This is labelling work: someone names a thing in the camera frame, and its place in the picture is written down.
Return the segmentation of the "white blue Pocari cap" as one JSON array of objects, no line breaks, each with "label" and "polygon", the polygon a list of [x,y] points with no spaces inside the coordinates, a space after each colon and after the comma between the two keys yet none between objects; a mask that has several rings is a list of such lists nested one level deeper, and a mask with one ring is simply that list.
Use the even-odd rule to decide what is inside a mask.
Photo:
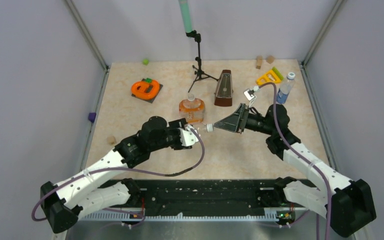
[{"label": "white blue Pocari cap", "polygon": [[214,131],[214,125],[212,123],[207,124],[205,128],[208,133],[211,133]]}]

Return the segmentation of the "clear bottle blue cap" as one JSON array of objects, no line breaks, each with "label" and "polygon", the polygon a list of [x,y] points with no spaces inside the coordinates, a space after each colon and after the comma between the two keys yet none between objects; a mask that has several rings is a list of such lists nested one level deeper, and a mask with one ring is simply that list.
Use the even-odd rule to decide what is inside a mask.
[{"label": "clear bottle blue cap", "polygon": [[207,125],[203,124],[201,122],[196,122],[192,124],[193,128],[199,133],[206,133],[207,132]]}]

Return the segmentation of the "orange clear plastic bottle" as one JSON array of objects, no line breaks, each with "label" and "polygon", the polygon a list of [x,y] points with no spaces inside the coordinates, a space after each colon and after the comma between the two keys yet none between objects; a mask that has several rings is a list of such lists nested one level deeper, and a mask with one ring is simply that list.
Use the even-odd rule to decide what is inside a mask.
[{"label": "orange clear plastic bottle", "polygon": [[189,93],[186,99],[179,103],[179,114],[188,123],[202,123],[205,117],[205,102]]}]

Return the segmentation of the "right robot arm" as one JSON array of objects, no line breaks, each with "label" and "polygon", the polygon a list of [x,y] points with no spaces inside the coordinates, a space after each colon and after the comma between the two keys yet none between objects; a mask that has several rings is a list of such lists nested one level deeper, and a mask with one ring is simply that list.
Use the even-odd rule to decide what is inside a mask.
[{"label": "right robot arm", "polygon": [[292,177],[279,178],[273,200],[279,206],[301,205],[326,219],[329,229],[347,238],[377,218],[369,184],[354,181],[312,154],[288,128],[290,118],[283,105],[273,104],[265,115],[253,113],[242,103],[214,128],[241,134],[251,130],[268,135],[267,148],[303,173],[313,186]]}]

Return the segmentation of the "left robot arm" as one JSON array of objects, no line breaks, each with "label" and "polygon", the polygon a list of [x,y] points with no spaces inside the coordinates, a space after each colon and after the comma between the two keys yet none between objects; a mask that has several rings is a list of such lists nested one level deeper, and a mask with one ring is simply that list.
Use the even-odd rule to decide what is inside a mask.
[{"label": "left robot arm", "polygon": [[152,116],[136,134],[124,138],[83,171],[57,183],[44,183],[31,217],[38,222],[35,213],[41,208],[52,232],[60,234],[90,213],[114,205],[134,207],[140,202],[141,194],[132,179],[106,188],[101,186],[122,172],[137,172],[136,166],[147,161],[152,152],[165,148],[191,149],[199,141],[198,131],[186,119],[168,122]]}]

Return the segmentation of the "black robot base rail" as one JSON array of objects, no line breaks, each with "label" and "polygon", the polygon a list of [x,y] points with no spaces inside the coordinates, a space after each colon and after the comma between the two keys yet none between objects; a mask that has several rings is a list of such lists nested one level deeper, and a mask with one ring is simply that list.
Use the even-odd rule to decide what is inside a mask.
[{"label": "black robot base rail", "polygon": [[138,192],[112,207],[147,221],[294,222],[307,208],[282,200],[275,179],[137,179]]}]

